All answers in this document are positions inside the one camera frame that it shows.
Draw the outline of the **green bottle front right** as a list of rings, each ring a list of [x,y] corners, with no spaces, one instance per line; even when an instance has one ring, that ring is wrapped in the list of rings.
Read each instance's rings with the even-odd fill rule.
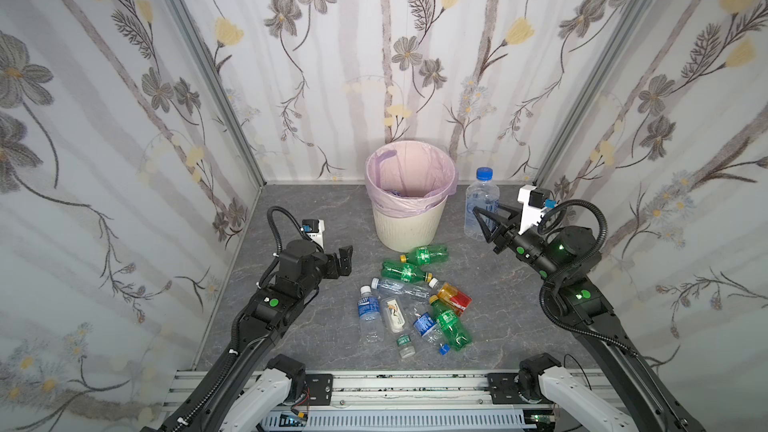
[[[434,320],[452,350],[460,351],[472,343],[471,335],[451,307],[435,295],[429,298],[429,304]]]

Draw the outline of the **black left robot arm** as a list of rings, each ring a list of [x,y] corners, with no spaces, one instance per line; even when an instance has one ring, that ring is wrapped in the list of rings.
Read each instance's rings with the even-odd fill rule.
[[[351,273],[352,246],[328,254],[287,209],[272,206],[266,217],[276,242],[273,260],[233,319],[227,349],[159,431],[218,431],[256,366],[317,296],[322,280]]]

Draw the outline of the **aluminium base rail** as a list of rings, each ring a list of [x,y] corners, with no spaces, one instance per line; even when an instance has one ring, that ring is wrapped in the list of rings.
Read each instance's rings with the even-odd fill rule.
[[[596,370],[571,372],[569,376],[615,407],[620,401],[604,375]],[[316,411],[360,410],[520,410],[535,431],[589,431],[560,406],[551,404],[494,405],[486,375],[493,371],[331,371],[334,377],[329,406],[280,405],[289,380],[268,370],[250,378],[218,431],[264,431],[261,422],[272,412],[295,414],[305,421]],[[202,381],[197,372],[179,372],[166,398],[168,417]]]

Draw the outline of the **cream plastic waste bin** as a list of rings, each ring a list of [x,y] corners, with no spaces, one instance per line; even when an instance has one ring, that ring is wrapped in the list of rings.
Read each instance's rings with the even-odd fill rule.
[[[447,198],[420,215],[406,218],[390,217],[373,208],[378,239],[385,247],[396,252],[409,252],[416,247],[431,244],[446,203]]]

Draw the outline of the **white label small bottle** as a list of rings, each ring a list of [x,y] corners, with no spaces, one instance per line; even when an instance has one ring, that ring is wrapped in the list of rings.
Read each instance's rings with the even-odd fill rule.
[[[379,304],[388,330],[394,334],[404,332],[407,324],[398,299],[396,297],[382,297],[379,299]]]

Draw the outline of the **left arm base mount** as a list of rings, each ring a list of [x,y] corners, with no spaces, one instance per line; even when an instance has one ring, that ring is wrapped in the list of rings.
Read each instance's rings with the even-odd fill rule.
[[[286,355],[270,359],[265,368],[281,372],[289,385],[286,397],[279,402],[285,406],[329,406],[334,377],[332,374],[309,374],[306,366]]]

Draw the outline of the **small bottle green label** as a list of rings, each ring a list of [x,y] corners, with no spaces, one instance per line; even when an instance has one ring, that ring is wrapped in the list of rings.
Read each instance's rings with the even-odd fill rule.
[[[401,334],[396,339],[397,350],[402,359],[413,357],[416,354],[415,346],[408,334]]]

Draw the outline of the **clear crushed water bottle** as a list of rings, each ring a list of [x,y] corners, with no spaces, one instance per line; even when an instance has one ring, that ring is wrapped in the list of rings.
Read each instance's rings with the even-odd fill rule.
[[[374,277],[370,286],[380,296],[408,296],[413,299],[428,300],[432,295],[429,288],[390,278]]]

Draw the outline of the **soda water bottle blue cap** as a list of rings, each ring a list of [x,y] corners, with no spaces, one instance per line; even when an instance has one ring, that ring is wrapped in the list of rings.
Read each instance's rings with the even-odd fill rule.
[[[475,181],[467,187],[465,194],[465,223],[464,233],[467,237],[483,241],[480,226],[473,215],[473,208],[480,206],[495,212],[499,204],[500,189],[493,182],[493,170],[490,167],[479,167]]]

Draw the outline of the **green bottle yellow cap middle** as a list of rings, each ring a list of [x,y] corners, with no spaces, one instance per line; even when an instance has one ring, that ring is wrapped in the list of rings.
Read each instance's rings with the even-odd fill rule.
[[[382,262],[381,276],[404,283],[428,283],[433,275],[418,265],[407,262],[385,260]]]

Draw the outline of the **blue label bottle blue cap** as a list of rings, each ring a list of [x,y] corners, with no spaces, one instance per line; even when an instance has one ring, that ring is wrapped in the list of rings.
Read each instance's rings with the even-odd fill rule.
[[[450,345],[445,342],[440,327],[428,312],[416,312],[412,321],[412,327],[417,335],[432,349],[437,351],[439,355],[444,356],[450,352]]]

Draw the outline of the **orange red drink bottle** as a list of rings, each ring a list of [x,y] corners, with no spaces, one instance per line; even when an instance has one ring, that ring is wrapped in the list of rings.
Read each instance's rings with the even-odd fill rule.
[[[470,306],[472,299],[466,293],[449,282],[432,278],[428,286],[440,301],[449,306],[459,317],[461,317]]]

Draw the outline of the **green bottle near bin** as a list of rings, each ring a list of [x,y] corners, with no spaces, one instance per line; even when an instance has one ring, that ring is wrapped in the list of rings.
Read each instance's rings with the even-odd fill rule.
[[[433,244],[416,247],[410,252],[400,255],[402,263],[409,263],[417,266],[443,263],[449,259],[447,246],[444,244]]]

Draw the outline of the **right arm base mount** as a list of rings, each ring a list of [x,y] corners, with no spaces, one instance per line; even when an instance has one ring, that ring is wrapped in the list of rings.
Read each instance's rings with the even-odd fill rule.
[[[488,391],[494,405],[551,404],[542,392],[539,379],[547,369],[562,363],[549,353],[542,353],[519,364],[517,372],[493,372],[486,375]]]

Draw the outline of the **water bottle white cap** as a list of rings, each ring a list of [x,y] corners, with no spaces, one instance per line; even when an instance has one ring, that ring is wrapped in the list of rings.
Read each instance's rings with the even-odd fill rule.
[[[360,288],[357,313],[362,338],[368,343],[380,341],[384,334],[384,324],[379,301],[374,296],[370,286],[362,286]]]

